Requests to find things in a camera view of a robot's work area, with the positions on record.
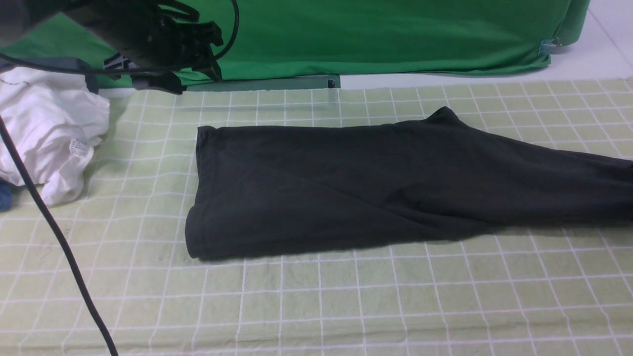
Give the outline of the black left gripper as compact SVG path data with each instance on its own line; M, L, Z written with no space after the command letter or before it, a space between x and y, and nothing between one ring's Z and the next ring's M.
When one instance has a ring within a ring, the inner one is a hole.
M136 90L182 95L187 90L174 74L190 68L215 83L223 81L212 47L222 46L215 22L178 0L80 0L69 7L73 22L88 30L138 68Z

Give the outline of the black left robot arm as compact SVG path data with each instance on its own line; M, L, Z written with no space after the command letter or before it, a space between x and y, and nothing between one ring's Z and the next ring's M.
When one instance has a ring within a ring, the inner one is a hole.
M113 80L130 77L136 90L158 90L180 95L186 89L177 76L183 69L223 80L219 59L235 43L240 23L234 12L233 31L224 43L215 22L200 22L193 7L178 0L3 0L1 45L13 45L57 14L97 36L115 50L102 69L52 67L5 54L14 67L56 74L102 75Z

